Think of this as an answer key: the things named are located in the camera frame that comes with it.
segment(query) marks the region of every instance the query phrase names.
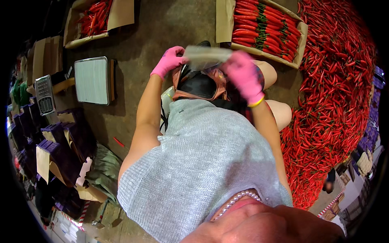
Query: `yellow bracelet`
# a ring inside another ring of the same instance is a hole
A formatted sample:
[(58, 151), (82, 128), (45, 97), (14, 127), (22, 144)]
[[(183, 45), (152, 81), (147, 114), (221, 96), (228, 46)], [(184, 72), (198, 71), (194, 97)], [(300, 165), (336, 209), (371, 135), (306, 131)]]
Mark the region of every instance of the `yellow bracelet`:
[(254, 104), (250, 104), (250, 105), (247, 105), (248, 107), (256, 107), (257, 105), (259, 105), (259, 103), (261, 103), (263, 101), (263, 99), (265, 98), (265, 96), (262, 97), (262, 99), (260, 99), (258, 102), (254, 103)]

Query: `box of chili peppers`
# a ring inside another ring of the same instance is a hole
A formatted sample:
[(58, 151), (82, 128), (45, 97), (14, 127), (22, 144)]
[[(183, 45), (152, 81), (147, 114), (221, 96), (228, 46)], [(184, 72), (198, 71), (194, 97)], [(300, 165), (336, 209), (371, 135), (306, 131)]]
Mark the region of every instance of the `box of chili peppers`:
[(216, 0), (216, 43), (298, 69), (308, 25), (270, 0)]
[(66, 19), (63, 46), (76, 48), (134, 22), (134, 0), (76, 0)]

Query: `gray knit sweater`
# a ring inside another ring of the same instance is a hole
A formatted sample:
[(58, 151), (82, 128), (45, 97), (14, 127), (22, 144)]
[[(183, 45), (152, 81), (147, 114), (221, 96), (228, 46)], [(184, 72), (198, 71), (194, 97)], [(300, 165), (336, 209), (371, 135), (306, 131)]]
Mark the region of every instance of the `gray knit sweater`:
[(124, 172), (117, 194), (156, 240), (179, 242), (249, 188), (269, 206), (292, 206), (269, 144), (245, 117), (205, 100), (179, 100), (170, 111), (161, 145)]

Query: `pink glove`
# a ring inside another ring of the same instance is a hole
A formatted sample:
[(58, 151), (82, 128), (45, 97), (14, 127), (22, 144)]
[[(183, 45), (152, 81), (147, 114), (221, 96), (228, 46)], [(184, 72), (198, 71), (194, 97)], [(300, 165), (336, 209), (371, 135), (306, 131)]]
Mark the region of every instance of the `pink glove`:
[(263, 100), (265, 94), (258, 81), (257, 68), (251, 59), (250, 55), (243, 51), (234, 51), (221, 66), (221, 70), (227, 74), (240, 95), (246, 99), (248, 106), (254, 107)]
[(189, 60), (185, 57), (178, 57), (177, 54), (183, 54), (185, 49), (181, 46), (175, 46), (169, 48), (163, 54), (161, 60), (158, 62), (157, 66), (151, 72), (150, 76), (153, 74), (157, 74), (161, 77), (163, 81), (165, 81), (165, 75), (170, 71), (175, 69), (176, 67), (187, 63)]

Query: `pile of red chili peppers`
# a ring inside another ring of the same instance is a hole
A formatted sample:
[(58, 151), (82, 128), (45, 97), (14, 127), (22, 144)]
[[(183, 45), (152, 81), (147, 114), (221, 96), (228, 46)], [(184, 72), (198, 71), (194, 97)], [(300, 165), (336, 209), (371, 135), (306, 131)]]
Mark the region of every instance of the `pile of red chili peppers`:
[(301, 36), (297, 22), (256, 0), (236, 0), (232, 42), (292, 62)]
[(293, 204), (307, 210), (366, 128), (375, 45), (349, 1), (303, 0), (299, 13), (309, 27), (304, 98), (281, 131), (281, 149)]
[(82, 38), (107, 32), (111, 5), (112, 0), (101, 0), (85, 10), (84, 16), (78, 20), (78, 23), (81, 23)]

